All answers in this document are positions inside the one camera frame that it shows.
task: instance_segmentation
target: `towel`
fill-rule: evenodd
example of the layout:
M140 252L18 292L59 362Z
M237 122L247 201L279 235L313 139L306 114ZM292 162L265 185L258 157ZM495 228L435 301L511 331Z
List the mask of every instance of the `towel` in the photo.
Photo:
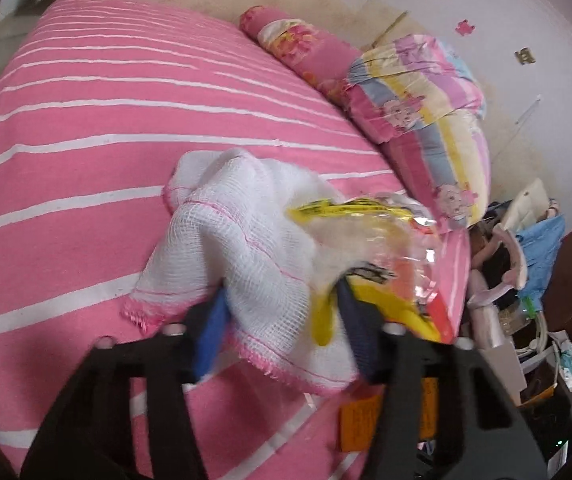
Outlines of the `towel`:
M338 318L332 341L309 329L316 244L286 210L345 200L319 175L242 149L190 152L164 189L173 217L122 313L144 333L181 319L226 284L230 344L264 373L329 395L357 376Z

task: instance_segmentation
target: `mattress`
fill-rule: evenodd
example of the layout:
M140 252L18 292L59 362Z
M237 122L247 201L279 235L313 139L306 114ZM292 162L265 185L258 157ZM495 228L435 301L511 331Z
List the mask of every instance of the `mattress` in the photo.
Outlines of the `mattress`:
M226 22L133 0L58 0L10 61L0 78L0 446L14 467L92 342L141 338L118 311L169 223L160 194L179 158L233 146L310 168L346 196L402 190L338 109ZM456 329L466 231L445 235L440 256ZM335 451L342 395L305 396L225 352L187 393L210 478L357 475L362 455ZM141 443L141 385L131 408Z

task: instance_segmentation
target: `pillow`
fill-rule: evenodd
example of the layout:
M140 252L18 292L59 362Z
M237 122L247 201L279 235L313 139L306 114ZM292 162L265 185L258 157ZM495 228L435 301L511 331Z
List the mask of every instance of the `pillow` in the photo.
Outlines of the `pillow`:
M344 92L353 121L441 232L481 220L490 188L484 96L450 48L412 34L369 50L352 64Z
M342 105L346 74L361 51L271 7L251 7L240 17L239 27L330 102Z

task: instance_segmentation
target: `orange label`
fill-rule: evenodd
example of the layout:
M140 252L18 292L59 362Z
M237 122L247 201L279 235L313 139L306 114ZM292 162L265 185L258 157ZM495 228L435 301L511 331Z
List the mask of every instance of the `orange label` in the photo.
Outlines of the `orange label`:
M340 448L343 452L370 447L381 411L381 395L343 405L339 412ZM419 438L430 440L437 431L437 379L422 379L422 418Z

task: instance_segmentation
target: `plastic bag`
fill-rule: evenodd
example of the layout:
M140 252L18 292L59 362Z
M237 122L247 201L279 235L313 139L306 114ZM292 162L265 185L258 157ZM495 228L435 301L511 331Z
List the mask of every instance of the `plastic bag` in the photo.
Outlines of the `plastic bag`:
M375 304L384 318L417 335L440 340L425 306L436 290L440 239L428 209L405 195L320 200L289 211L317 243L310 285L310 326L315 342L333 337L333 287L346 276L355 296Z

